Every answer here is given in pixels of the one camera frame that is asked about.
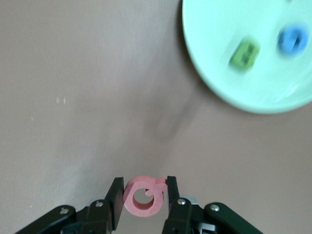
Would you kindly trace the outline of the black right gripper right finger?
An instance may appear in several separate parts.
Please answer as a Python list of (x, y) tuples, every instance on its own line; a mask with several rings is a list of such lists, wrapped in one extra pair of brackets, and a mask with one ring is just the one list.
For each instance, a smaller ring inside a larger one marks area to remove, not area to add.
[(259, 229), (220, 202), (204, 208), (181, 197), (175, 176), (167, 177), (169, 215), (162, 234), (263, 234)]

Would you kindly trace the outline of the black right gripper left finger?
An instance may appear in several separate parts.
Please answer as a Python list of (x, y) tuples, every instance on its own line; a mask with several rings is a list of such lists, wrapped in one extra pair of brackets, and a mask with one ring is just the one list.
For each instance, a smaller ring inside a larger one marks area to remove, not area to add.
[(104, 199), (77, 211), (60, 205), (14, 234), (111, 234), (123, 209), (124, 179), (116, 177)]

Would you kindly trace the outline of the pink foam letter Q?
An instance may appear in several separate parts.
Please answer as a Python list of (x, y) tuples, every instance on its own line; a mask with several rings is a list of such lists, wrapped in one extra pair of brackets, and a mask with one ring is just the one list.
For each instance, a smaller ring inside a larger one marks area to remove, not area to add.
[[(152, 200), (141, 203), (135, 199), (137, 190), (144, 189), (145, 195)], [(153, 178), (149, 176), (137, 176), (126, 185), (123, 203), (126, 210), (138, 217), (150, 217), (158, 213), (164, 202), (164, 192), (168, 189), (167, 180), (164, 177)]]

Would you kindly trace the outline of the green foam letter B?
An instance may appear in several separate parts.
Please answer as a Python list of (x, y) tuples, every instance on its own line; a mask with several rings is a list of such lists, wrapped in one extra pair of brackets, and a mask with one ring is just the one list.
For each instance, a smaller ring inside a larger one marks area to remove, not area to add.
[(229, 65), (242, 72), (246, 72), (255, 64), (260, 52), (260, 44), (253, 38), (243, 38), (233, 52)]

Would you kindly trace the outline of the blue foam letter C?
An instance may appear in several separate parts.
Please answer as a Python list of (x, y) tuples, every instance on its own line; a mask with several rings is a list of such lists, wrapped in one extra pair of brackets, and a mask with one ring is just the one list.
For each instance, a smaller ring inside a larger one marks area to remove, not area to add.
[(279, 33), (278, 48), (281, 53), (294, 56), (302, 53), (309, 43), (309, 30), (302, 24), (287, 25)]

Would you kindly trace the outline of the brown table cover sheet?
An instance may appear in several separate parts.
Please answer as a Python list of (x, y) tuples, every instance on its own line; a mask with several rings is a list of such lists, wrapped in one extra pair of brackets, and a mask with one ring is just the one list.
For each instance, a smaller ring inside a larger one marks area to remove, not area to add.
[(0, 0), (0, 234), (175, 176), (264, 234), (312, 234), (312, 104), (254, 115), (200, 79), (180, 0)]

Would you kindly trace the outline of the light green round plate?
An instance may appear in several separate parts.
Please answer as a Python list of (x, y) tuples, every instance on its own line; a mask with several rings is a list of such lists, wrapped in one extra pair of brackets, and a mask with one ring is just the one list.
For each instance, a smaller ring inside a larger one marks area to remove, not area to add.
[[(309, 43), (297, 55), (278, 48), (287, 25), (302, 24)], [(312, 0), (183, 0), (182, 26), (190, 59), (223, 101), (246, 112), (277, 114), (312, 103)], [(242, 72), (229, 60), (243, 38), (260, 52)]]

